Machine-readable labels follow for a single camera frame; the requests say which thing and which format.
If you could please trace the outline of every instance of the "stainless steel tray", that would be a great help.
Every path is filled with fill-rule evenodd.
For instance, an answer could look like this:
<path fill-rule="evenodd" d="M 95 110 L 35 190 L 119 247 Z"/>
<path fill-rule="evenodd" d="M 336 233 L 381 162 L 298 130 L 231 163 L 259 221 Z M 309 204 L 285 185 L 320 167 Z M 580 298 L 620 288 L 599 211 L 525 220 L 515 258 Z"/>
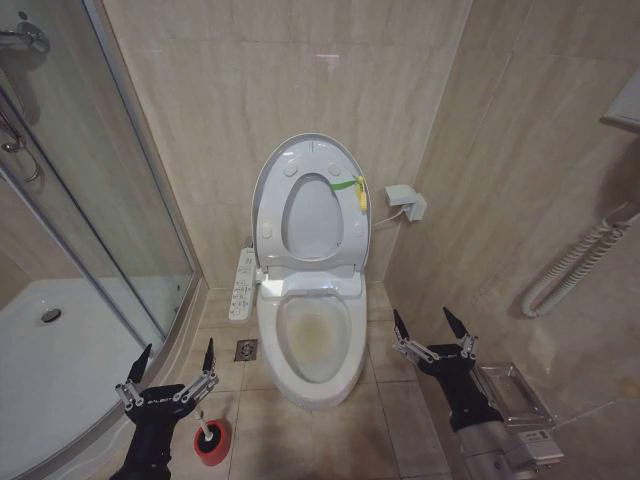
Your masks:
<path fill-rule="evenodd" d="M 555 425 L 540 399 L 513 363 L 476 365 L 476 380 L 511 430 Z"/>

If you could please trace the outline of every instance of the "white toilet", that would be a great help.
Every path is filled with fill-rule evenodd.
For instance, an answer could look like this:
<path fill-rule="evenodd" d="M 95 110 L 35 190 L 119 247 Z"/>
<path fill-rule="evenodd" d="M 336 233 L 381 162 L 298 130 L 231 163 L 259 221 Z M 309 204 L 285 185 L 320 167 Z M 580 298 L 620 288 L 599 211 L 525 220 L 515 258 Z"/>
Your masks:
<path fill-rule="evenodd" d="M 303 134 L 271 154 L 253 195 L 262 351 L 282 394 L 307 409 L 342 402 L 362 370 L 371 214 L 358 177 L 340 143 Z"/>

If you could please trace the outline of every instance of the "white cable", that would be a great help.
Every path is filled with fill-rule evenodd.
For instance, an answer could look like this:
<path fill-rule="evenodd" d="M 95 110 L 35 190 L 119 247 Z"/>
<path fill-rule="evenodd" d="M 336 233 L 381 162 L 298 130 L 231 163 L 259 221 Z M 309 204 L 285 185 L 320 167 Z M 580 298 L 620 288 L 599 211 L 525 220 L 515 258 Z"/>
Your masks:
<path fill-rule="evenodd" d="M 379 227 L 383 223 L 389 222 L 389 221 L 393 220 L 394 218 L 398 218 L 403 213 L 404 213 L 404 207 L 400 207 L 400 210 L 398 210 L 396 213 L 391 215 L 389 218 L 385 218 L 384 220 L 380 220 L 379 222 L 374 223 L 373 224 L 373 228 Z"/>
<path fill-rule="evenodd" d="M 593 228 L 577 245 L 571 248 L 555 265 L 534 283 L 524 294 L 520 307 L 522 313 L 529 318 L 546 315 L 573 288 L 586 277 L 604 255 L 613 248 L 624 236 L 625 230 L 630 224 L 610 226 L 605 220 L 601 225 Z M 538 296 L 561 274 L 565 273 L 572 265 L 575 266 L 571 273 L 554 287 L 544 297 L 536 308 L 533 302 Z"/>

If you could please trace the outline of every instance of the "green ribbon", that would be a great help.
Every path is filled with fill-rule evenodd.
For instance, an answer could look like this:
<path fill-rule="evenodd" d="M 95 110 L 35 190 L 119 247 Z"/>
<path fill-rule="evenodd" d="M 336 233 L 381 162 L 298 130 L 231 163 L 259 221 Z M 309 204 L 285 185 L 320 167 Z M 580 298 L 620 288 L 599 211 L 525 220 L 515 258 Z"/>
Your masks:
<path fill-rule="evenodd" d="M 338 190 L 344 190 L 345 188 L 349 188 L 354 186 L 356 183 L 358 183 L 357 180 L 349 180 L 348 182 L 342 182 L 342 183 L 331 183 L 331 190 L 338 191 Z"/>

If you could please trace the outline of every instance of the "shower drain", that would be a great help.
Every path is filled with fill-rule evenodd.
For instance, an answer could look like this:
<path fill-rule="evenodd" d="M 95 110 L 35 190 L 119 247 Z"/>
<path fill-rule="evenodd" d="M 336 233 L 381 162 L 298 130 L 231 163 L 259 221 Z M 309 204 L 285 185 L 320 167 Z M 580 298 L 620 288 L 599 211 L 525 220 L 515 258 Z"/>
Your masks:
<path fill-rule="evenodd" d="M 60 308 L 52 308 L 44 312 L 40 317 L 40 320 L 42 320 L 44 323 L 51 323 L 51 322 L 55 322 L 61 316 L 62 316 L 62 310 Z"/>
<path fill-rule="evenodd" d="M 234 362 L 250 362 L 256 359 L 258 353 L 258 340 L 250 338 L 248 340 L 238 340 L 236 345 L 236 356 Z"/>

